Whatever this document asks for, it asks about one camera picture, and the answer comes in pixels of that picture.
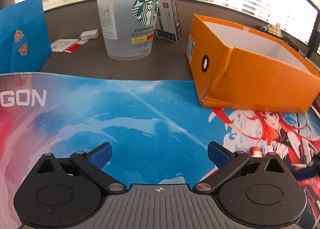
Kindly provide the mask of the red stick package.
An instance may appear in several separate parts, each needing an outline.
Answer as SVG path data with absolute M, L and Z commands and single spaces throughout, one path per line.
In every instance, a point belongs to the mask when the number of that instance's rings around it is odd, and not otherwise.
M 250 157 L 262 158 L 263 157 L 263 150 L 260 147 L 251 147 L 249 149 L 249 155 L 250 155 Z

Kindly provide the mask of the anime printed desk mat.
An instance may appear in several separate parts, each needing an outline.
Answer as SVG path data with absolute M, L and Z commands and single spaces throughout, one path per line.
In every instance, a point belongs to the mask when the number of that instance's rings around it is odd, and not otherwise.
M 319 115 L 200 107 L 192 81 L 57 74 L 1 76 L 1 228 L 19 228 L 14 195 L 43 153 L 69 157 L 104 142 L 104 171 L 125 185 L 195 183 L 216 171 L 207 147 L 271 145 L 291 170 L 319 151 Z

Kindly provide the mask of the orange cardboard box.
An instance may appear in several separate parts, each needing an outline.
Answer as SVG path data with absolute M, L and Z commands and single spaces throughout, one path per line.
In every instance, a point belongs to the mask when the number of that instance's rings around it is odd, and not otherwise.
M 204 108 L 305 113 L 319 73 L 291 46 L 256 29 L 195 14 L 187 58 Z

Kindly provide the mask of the white red card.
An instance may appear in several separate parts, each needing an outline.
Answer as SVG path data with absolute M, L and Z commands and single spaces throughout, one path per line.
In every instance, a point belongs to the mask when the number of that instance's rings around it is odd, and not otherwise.
M 86 42 L 86 40 L 80 39 L 58 39 L 51 44 L 51 50 L 52 52 L 71 53 Z

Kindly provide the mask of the white charger block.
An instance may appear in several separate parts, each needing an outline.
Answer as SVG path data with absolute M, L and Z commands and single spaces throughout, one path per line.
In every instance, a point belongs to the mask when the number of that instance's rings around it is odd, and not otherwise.
M 97 39 L 99 37 L 99 30 L 88 30 L 84 31 L 80 35 L 81 40 L 92 40 L 92 39 Z

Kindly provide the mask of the blue paper folder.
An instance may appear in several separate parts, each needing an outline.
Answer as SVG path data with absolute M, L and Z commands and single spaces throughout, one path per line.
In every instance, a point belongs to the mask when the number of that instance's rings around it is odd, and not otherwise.
M 0 72 L 40 71 L 52 53 L 42 0 L 1 9 Z

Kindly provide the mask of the yellow toy brick block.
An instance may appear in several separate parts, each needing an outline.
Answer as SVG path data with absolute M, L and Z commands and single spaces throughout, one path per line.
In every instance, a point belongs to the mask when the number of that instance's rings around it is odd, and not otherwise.
M 268 24 L 267 26 L 267 32 L 276 35 L 278 37 L 281 36 L 281 29 L 280 29 L 280 24 L 277 23 L 276 25 Z

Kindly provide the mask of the black white pen box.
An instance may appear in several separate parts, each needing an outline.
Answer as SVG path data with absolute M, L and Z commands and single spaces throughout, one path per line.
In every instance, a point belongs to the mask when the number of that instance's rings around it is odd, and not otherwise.
M 159 0 L 156 35 L 178 43 L 182 39 L 176 0 Z

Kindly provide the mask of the translucent Starbucks plastic cup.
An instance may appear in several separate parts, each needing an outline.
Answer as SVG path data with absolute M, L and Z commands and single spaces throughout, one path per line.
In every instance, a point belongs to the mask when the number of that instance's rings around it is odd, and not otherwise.
M 150 54 L 159 0 L 97 0 L 109 57 L 122 61 Z

